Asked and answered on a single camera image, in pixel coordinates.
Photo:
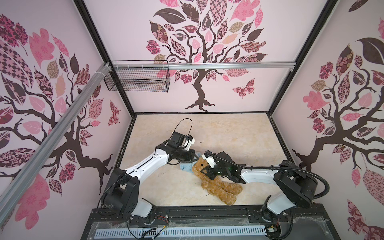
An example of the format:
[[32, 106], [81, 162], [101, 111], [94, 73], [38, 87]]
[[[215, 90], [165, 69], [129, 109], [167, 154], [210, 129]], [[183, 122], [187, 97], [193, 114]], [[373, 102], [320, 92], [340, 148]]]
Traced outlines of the brown plush teddy bear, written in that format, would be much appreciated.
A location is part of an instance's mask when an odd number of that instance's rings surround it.
[[220, 199], [224, 204], [232, 206], [237, 200], [237, 196], [243, 191], [242, 186], [235, 183], [228, 183], [215, 178], [211, 180], [208, 176], [203, 174], [201, 171], [205, 167], [210, 165], [203, 158], [193, 165], [193, 173], [201, 180], [201, 187], [206, 190], [210, 195], [213, 195]]

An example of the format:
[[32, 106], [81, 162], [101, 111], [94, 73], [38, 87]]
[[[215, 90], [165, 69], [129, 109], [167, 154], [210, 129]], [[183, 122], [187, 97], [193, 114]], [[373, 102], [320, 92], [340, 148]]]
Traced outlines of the light blue fleece hoodie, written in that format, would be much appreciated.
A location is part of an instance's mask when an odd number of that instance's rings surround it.
[[180, 163], [180, 169], [182, 171], [185, 171], [185, 172], [188, 172], [188, 173], [193, 173], [193, 166], [197, 163], [197, 161], [199, 160], [199, 158], [201, 157], [201, 153], [200, 152], [197, 152], [196, 153], [196, 157], [194, 158], [194, 162], [191, 162], [191, 163]]

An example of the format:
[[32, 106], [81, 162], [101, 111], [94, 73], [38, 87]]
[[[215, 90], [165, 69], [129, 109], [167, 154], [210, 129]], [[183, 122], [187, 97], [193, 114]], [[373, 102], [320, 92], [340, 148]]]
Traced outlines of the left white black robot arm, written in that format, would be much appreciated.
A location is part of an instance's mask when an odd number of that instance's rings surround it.
[[154, 206], [139, 199], [140, 185], [171, 160], [195, 162], [198, 157], [196, 151], [191, 149], [194, 143], [192, 136], [173, 132], [170, 139], [157, 145], [151, 155], [138, 164], [125, 170], [113, 170], [99, 203], [122, 218], [151, 218]]

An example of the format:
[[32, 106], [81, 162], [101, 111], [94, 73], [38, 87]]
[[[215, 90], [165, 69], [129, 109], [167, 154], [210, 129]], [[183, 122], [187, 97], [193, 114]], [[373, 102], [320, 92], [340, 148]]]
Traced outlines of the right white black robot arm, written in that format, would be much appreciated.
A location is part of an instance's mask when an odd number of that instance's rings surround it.
[[261, 208], [264, 218], [275, 217], [293, 207], [310, 208], [318, 186], [317, 180], [289, 161], [277, 167], [250, 167], [232, 161], [225, 152], [214, 154], [206, 151], [202, 158], [208, 162], [203, 173], [214, 180], [217, 176], [228, 178], [236, 184], [263, 183], [276, 185], [280, 191], [267, 197]]

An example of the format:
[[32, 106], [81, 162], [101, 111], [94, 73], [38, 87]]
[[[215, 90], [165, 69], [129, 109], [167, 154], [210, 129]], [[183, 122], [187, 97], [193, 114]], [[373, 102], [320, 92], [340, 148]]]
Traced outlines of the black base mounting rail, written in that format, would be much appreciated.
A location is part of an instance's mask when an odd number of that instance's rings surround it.
[[262, 219], [260, 205], [156, 207], [153, 220], [141, 217], [118, 217], [106, 209], [91, 211], [81, 236], [94, 240], [97, 229], [264, 226], [266, 236], [203, 237], [163, 240], [338, 240], [330, 217], [321, 204], [309, 209], [292, 208], [278, 215], [272, 222]]

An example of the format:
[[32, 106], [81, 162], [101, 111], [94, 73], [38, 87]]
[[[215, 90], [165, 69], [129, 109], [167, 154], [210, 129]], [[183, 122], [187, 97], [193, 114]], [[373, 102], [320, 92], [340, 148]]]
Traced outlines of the rear aluminium rail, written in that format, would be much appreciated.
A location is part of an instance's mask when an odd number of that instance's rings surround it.
[[258, 62], [258, 63], [194, 63], [194, 64], [122, 64], [113, 63], [117, 69], [122, 68], [158, 68], [168, 70], [205, 70], [205, 69], [293, 69], [294, 62]]

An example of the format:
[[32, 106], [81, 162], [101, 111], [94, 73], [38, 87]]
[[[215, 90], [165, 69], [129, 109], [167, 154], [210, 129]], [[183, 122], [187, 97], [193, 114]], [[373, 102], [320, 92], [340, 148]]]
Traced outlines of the aluminium rail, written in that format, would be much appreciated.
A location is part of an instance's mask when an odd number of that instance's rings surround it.
[[205, 70], [205, 69], [293, 69], [294, 62], [258, 62], [258, 63], [194, 63], [194, 64], [122, 64], [113, 63], [117, 69], [122, 68], [158, 68], [168, 70]]
[[110, 63], [104, 63], [99, 67], [92, 76], [91, 82], [83, 88], [81, 94], [71, 104], [63, 117], [55, 125], [52, 132], [37, 148], [32, 158], [25, 164], [20, 173], [17, 174], [14, 180], [3, 192], [1, 195], [1, 224], [8, 218], [27, 188], [32, 184], [32, 181], [35, 179], [44, 163], [48, 160], [53, 150], [67, 132], [71, 123], [74, 122], [75, 118], [79, 115], [82, 107], [85, 106], [94, 90], [110, 71]]

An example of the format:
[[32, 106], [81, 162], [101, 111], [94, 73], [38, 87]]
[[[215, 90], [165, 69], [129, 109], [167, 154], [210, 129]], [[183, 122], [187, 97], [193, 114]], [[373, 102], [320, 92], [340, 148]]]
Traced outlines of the left aluminium rail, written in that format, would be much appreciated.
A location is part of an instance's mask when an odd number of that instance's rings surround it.
[[14, 180], [3, 192], [1, 195], [1, 224], [8, 218], [27, 188], [32, 184], [32, 181], [35, 179], [44, 163], [48, 160], [53, 150], [67, 132], [71, 123], [74, 122], [75, 118], [79, 115], [82, 107], [85, 106], [94, 90], [110, 71], [110, 63], [104, 63], [99, 67], [92, 76], [91, 82], [83, 88], [81, 94], [71, 104], [63, 117], [55, 125], [52, 132], [37, 148], [32, 158], [25, 164], [20, 173], [17, 174]]

